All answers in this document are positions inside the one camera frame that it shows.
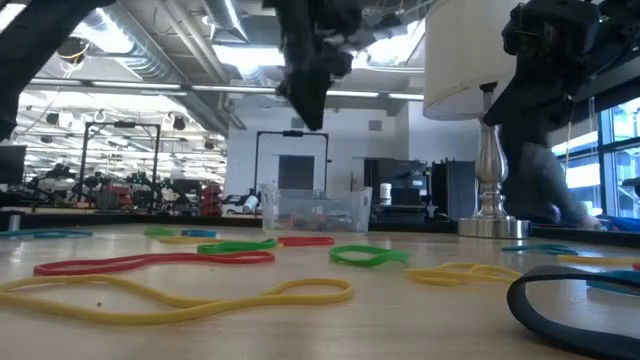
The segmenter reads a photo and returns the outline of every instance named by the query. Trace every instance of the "white lamp shade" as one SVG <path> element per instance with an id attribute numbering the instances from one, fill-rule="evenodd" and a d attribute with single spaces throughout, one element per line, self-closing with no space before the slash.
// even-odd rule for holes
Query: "white lamp shade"
<path id="1" fill-rule="evenodd" d="M 496 97 L 515 73 L 502 30 L 519 0 L 439 0 L 425 21 L 424 116 L 469 120 L 484 113 L 479 86 L 498 82 Z"/>

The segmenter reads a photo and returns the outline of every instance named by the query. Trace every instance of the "red rubber band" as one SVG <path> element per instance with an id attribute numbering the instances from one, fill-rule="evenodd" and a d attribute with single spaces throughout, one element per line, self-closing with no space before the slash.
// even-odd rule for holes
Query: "red rubber band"
<path id="1" fill-rule="evenodd" d="M 317 245 L 333 245 L 335 240 L 330 237 L 298 237 L 285 236 L 279 237 L 278 241 L 283 246 L 317 246 Z"/>
<path id="2" fill-rule="evenodd" d="M 33 274 L 39 276 L 54 275 L 92 275 L 136 269 L 145 265 L 169 262 L 208 262 L 217 264 L 259 264 L 272 262 L 275 256 L 266 251 L 247 251 L 219 255 L 201 255 L 192 253 L 143 254 L 98 260 L 70 260 L 37 265 Z M 71 266 L 88 266 L 82 269 L 64 269 Z"/>

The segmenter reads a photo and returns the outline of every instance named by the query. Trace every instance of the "plastic bin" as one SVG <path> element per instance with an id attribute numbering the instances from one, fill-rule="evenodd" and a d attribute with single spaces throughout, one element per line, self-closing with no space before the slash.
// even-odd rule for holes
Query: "plastic bin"
<path id="1" fill-rule="evenodd" d="M 262 228 L 267 232 L 366 233 L 371 188 L 328 197 L 321 190 L 261 187 Z"/>

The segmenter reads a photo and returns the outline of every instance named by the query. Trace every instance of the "green rubber band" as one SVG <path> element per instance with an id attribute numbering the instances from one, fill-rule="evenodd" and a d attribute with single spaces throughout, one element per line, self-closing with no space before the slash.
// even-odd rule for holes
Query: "green rubber band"
<path id="1" fill-rule="evenodd" d="M 238 251 L 256 251 L 274 249 L 278 245 L 276 239 L 267 239 L 260 242 L 252 241 L 224 241 L 220 244 L 198 245 L 198 254 L 223 254 Z"/>
<path id="2" fill-rule="evenodd" d="M 146 236 L 160 237 L 160 236 L 176 236 L 178 232 L 173 229 L 165 228 L 146 228 L 144 234 Z"/>
<path id="3" fill-rule="evenodd" d="M 341 255 L 344 252 L 359 252 L 374 256 L 369 259 L 349 259 Z M 336 246 L 329 250 L 329 259 L 333 262 L 360 267 L 374 267 L 392 261 L 409 265 L 409 253 L 405 251 L 389 250 L 367 245 Z"/>

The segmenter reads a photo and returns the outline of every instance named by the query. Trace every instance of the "wooden table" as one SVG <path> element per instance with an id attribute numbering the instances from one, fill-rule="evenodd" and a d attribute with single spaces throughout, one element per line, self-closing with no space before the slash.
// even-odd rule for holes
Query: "wooden table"
<path id="1" fill-rule="evenodd" d="M 146 239 L 144 228 L 92 228 L 96 234 L 88 239 L 2 241 L 0 276 L 3 281 L 28 277 L 34 265 L 51 261 L 195 249 L 194 245 L 162 245 Z M 256 229 L 217 230 L 224 238 L 266 238 Z M 409 251 L 412 267 L 465 261 L 522 272 L 536 265 L 557 263 L 548 255 L 500 251 L 515 242 L 452 235 L 376 233 L 339 237 L 337 241 Z M 633 250 L 569 245 L 587 255 L 640 257 L 640 252 Z M 96 325 L 0 305 L 0 359 L 582 358 L 547 346 L 520 325 L 506 306 L 505 285 L 450 288 L 414 284 L 398 264 L 377 269 L 331 264 L 326 247 L 284 248 L 277 250 L 276 256 L 275 264 L 157 265 L 119 276 L 175 294 L 211 298 L 257 295 L 284 280 L 335 277 L 352 282 L 354 298 L 328 306 L 253 308 L 163 326 Z M 324 289 L 295 290 L 300 291 Z M 101 310 L 107 311 L 166 309 L 106 285 L 38 288 L 24 293 L 89 308 L 100 303 Z M 542 314 L 562 323 L 640 337 L 637 298 L 587 289 L 584 282 L 577 281 L 534 284 L 529 294 Z"/>

